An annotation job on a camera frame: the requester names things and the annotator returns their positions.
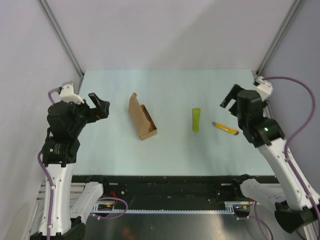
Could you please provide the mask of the yellow utility knife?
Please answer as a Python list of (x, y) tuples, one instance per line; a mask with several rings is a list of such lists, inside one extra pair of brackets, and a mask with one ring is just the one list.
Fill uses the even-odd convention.
[(233, 136), (237, 136), (238, 134), (239, 134), (239, 131), (238, 130), (236, 130), (236, 129), (233, 129), (233, 128), (230, 128), (230, 127), (228, 127), (228, 126), (225, 126), (225, 125), (223, 125), (223, 124), (220, 124), (220, 123), (217, 123), (217, 122), (212, 122), (212, 125), (214, 126), (214, 127), (216, 127), (217, 129), (220, 129), (220, 130), (222, 130), (222, 131), (224, 131), (224, 132), (227, 132), (227, 133), (229, 133), (229, 134), (231, 134), (231, 135), (233, 135)]

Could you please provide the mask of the green tube product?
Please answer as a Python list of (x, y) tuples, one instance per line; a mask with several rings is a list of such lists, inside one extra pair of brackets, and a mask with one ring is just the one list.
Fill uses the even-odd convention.
[(193, 108), (192, 109), (192, 129), (194, 132), (198, 132), (200, 129), (200, 117), (201, 117), (201, 109)]

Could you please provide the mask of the brown cardboard express box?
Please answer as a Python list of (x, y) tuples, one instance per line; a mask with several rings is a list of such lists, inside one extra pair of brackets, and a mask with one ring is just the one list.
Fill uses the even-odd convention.
[(129, 99), (128, 113), (141, 141), (158, 134), (158, 129), (151, 115), (146, 106), (139, 103), (135, 92), (132, 93)]

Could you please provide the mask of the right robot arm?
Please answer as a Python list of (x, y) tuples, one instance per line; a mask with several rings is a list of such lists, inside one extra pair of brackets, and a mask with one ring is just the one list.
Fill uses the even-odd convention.
[(273, 88), (261, 83), (254, 90), (247, 90), (235, 84), (220, 106), (229, 109), (237, 118), (238, 126), (247, 141), (261, 153), (273, 170), (282, 192), (274, 192), (255, 180), (241, 175), (230, 188), (231, 196), (242, 201), (251, 198), (271, 212), (280, 227), (293, 233), (301, 227), (320, 218), (320, 195), (310, 185), (287, 146), (287, 139), (278, 122), (264, 116), (267, 98)]

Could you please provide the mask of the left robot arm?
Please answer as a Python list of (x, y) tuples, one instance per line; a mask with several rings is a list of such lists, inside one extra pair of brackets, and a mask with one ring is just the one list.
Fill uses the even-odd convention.
[(73, 171), (80, 148), (79, 135), (90, 123), (109, 116), (110, 102), (101, 100), (94, 92), (89, 98), (95, 107), (90, 108), (84, 99), (63, 100), (48, 108), (46, 138), (38, 153), (38, 163), (45, 174), (44, 209), (32, 240), (82, 240), (86, 222), (98, 199), (110, 196), (111, 188), (102, 181), (88, 182), (75, 204), (70, 207)]

